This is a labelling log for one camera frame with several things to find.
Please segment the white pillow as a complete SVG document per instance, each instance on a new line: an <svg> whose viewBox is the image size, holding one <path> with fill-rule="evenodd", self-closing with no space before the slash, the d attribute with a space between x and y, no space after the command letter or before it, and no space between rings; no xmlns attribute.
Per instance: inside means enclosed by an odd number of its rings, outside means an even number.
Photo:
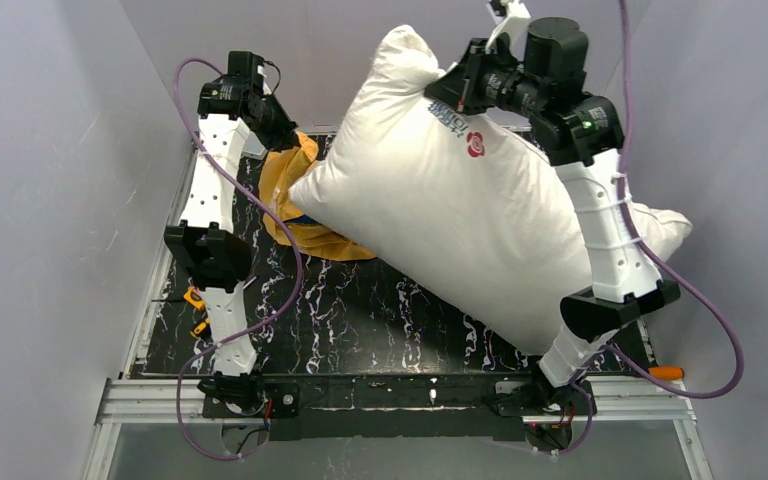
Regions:
<svg viewBox="0 0 768 480"><path fill-rule="evenodd" d="M528 355L591 284L573 203L546 156L485 115L424 96L443 72L410 26L379 43L326 158L295 181L306 216Z"/></svg>

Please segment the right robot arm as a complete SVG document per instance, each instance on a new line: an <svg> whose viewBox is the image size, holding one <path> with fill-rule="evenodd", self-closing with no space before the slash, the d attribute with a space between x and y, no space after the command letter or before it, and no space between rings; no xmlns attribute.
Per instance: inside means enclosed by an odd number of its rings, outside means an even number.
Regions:
<svg viewBox="0 0 768 480"><path fill-rule="evenodd" d="M626 224L630 203L619 170L624 142L613 103L584 88L589 41L570 19L533 19L519 1L492 1L495 28L425 90L465 115L491 108L525 117L574 206L591 268L589 287L561 300L563 327L540 360L545 381L576 381L613 336L676 301Z"/></svg>

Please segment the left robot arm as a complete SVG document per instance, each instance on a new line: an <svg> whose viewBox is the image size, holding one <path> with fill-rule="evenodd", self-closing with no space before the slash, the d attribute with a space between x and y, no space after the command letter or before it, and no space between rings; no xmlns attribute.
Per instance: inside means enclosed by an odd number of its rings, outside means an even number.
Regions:
<svg viewBox="0 0 768 480"><path fill-rule="evenodd" d="M257 364L244 307L252 253L234 233L239 166L245 157L263 159L300 144L296 123L267 84L272 65L250 51L230 52L226 70L201 88L196 120L173 96L197 160L183 211L166 227L164 242L205 303L213 371L230 377L248 375Z"/></svg>

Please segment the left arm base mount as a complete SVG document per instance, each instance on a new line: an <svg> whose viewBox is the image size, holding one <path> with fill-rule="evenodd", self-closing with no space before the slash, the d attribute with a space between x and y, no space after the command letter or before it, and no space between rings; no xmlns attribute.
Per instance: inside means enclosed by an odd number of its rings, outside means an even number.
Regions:
<svg viewBox="0 0 768 480"><path fill-rule="evenodd" d="M215 374L196 385L205 395L202 416L211 419L293 418L299 414L300 388L272 382L259 373L237 377Z"/></svg>

